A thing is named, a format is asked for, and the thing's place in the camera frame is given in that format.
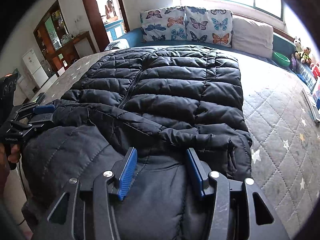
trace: silver bolt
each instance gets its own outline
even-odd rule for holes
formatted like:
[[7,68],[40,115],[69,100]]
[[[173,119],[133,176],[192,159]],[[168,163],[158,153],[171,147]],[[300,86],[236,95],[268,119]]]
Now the silver bolt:
[[210,172],[210,176],[211,176],[212,178],[218,178],[218,177],[220,176],[220,174],[219,174],[219,172],[217,172],[217,171],[211,171],[211,172]]
[[105,172],[103,173],[103,176],[105,176],[105,177],[107,177],[107,178],[111,177],[112,175],[113,175],[113,172],[112,172],[112,171],[105,171]]
[[246,179],[245,179],[245,182],[246,182],[246,184],[248,184],[248,185],[253,185],[253,184],[254,184],[254,180],[251,179],[251,178],[246,178]]
[[75,183],[77,183],[77,178],[71,178],[71,179],[69,179],[69,183],[70,184],[75,184]]

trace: red plush toy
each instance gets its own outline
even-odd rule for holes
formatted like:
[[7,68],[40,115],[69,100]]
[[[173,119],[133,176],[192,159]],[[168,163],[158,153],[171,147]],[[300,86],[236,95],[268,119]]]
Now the red plush toy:
[[316,64],[311,63],[310,68],[313,75],[315,76],[315,79],[317,79],[318,76],[320,76],[320,64],[318,62]]

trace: black puffer jacket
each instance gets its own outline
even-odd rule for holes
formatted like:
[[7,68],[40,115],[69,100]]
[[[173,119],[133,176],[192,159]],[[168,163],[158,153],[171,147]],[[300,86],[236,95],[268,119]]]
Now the black puffer jacket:
[[132,186],[115,207],[121,239],[200,239],[209,208],[192,191],[185,152],[195,148],[229,178],[250,177],[242,103],[237,59],[222,51],[184,45],[107,55],[54,101],[56,127],[25,147],[33,201],[45,209],[71,177],[90,187],[134,146]]

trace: butterfly pillow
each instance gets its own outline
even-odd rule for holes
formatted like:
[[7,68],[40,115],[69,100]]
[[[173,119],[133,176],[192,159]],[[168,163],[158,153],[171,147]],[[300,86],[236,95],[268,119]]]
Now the butterfly pillow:
[[187,38],[182,6],[141,12],[140,22],[145,41],[181,41]]
[[232,12],[224,9],[206,10],[185,6],[188,41],[231,47]]

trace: white pillow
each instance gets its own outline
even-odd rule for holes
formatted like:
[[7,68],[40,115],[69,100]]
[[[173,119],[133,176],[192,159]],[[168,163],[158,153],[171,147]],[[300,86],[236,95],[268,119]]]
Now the white pillow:
[[141,12],[140,22],[142,38],[146,41],[184,41],[187,38],[182,6]]
[[270,25],[234,15],[232,30],[234,49],[272,58],[273,28]]
[[185,6],[187,40],[231,47],[232,12]]

